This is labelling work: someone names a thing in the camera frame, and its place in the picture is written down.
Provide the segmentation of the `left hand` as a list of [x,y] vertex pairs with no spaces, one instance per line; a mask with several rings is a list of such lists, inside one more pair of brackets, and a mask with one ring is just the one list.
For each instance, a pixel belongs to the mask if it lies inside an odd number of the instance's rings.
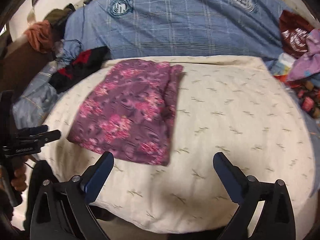
[[22,157],[23,162],[18,168],[16,168],[14,172],[15,178],[11,181],[11,185],[15,188],[18,192],[23,192],[27,188],[26,184],[26,165],[25,162],[28,160],[27,156]]

